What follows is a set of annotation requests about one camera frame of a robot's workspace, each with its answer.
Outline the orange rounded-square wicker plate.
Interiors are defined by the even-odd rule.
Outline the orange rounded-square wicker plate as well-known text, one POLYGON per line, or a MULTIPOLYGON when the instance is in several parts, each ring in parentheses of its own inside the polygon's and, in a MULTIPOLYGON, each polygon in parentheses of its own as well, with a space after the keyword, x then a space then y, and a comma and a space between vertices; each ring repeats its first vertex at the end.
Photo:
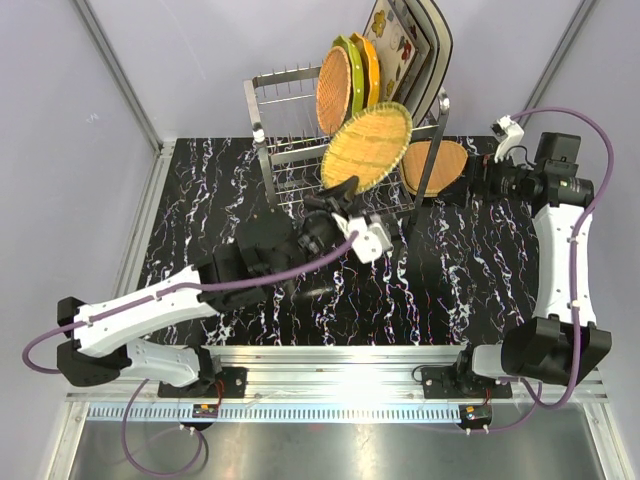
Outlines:
MULTIPOLYGON (((413 196, 417 194, 430 147, 430 141, 410 144, 399 164, 404 186, 413 196)), ((467 160, 468 153, 462 145, 442 140, 424 196, 436 197, 452 185, 462 175, 467 160)))

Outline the round green-rim bamboo plate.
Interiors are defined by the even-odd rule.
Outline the round green-rim bamboo plate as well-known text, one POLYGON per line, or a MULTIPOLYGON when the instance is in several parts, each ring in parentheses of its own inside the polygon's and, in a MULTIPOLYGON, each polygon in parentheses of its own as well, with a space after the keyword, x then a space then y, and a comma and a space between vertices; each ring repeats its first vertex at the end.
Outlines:
POLYGON ((323 155, 323 187, 330 189, 355 177, 358 194, 372 189, 404 157, 412 130, 409 111, 397 102, 379 103, 354 114, 334 135, 323 155))

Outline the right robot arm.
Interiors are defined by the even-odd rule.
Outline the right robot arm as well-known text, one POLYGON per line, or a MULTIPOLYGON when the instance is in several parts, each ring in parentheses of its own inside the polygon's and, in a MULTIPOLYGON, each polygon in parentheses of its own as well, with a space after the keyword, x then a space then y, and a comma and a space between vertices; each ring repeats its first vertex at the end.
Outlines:
POLYGON ((506 378, 562 385, 567 391, 590 373, 612 346, 596 325, 588 281, 592 181, 578 177, 580 138, 545 132, 533 162, 517 164, 519 127, 499 134, 474 191, 482 199, 520 200, 530 208, 539 246, 538 293, 532 316, 499 345, 468 346, 454 365, 453 385, 475 397, 506 378))

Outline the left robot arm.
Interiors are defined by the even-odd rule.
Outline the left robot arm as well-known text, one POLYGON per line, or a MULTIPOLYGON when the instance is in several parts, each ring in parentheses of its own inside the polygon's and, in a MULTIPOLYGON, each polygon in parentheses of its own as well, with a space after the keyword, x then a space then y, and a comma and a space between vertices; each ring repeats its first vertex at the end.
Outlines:
POLYGON ((219 388, 222 368, 203 346, 178 350, 145 335, 261 303, 274 285, 332 262, 345 237, 337 220, 352 212, 358 185, 352 176, 306 197, 309 212, 300 222, 281 209, 256 214, 210 257, 145 289, 103 304, 60 300, 58 324, 67 339, 57 348, 58 370, 76 387, 125 375, 156 380, 178 397, 219 388))

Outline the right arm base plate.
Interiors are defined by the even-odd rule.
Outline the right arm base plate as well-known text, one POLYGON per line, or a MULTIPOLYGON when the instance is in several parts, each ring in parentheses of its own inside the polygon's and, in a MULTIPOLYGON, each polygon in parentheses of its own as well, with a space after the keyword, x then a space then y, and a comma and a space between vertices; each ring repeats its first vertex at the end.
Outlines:
POLYGON ((453 366, 424 366, 419 369, 420 383, 427 400, 464 398, 453 366))

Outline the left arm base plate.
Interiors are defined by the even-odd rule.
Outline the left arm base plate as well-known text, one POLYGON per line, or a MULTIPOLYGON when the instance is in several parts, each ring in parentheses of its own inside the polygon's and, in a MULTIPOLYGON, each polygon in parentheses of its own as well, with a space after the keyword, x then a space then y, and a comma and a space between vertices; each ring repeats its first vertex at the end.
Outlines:
POLYGON ((160 398, 218 398, 242 399, 245 397, 249 370, 245 367, 223 367, 211 384, 198 381, 187 387, 174 387, 160 383, 160 398))

